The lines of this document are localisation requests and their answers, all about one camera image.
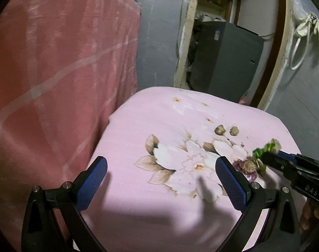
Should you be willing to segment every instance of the gray refrigerator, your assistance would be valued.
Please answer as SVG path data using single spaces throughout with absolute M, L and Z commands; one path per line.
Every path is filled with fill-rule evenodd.
M 191 70 L 190 86 L 233 102 L 250 87 L 264 40 L 227 22 L 205 22 Z

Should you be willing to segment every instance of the red fabric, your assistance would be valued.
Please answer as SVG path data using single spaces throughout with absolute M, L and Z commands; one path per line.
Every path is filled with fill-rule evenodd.
M 0 228 L 19 250 L 33 185 L 84 170 L 136 92 L 133 0 L 11 0 L 0 16 Z

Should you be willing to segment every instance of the floral tablecloth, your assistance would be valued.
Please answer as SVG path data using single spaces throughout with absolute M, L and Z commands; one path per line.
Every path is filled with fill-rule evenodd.
M 216 159 L 226 156 L 263 187 L 288 185 L 256 168 L 252 151 L 270 141 L 299 153 L 282 122 L 258 109 L 183 89 L 140 91 L 110 116 L 93 154 L 107 158 L 108 174 L 85 220 L 108 251 L 213 252 L 241 215 L 215 173 Z M 300 214 L 305 201 L 293 196 Z M 246 248 L 265 217 L 266 210 Z

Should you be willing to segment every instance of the refrigerator sticker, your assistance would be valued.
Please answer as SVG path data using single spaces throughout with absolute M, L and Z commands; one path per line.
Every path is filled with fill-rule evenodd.
M 218 40 L 219 40 L 219 37 L 220 37 L 220 30 L 217 29 L 217 30 L 215 31 L 214 39 L 215 39 L 216 41 L 218 41 Z

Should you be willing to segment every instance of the flower center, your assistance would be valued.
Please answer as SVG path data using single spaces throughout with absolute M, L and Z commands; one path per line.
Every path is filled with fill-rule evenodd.
M 204 168 L 203 165 L 197 165 L 194 169 L 195 170 L 202 170 Z

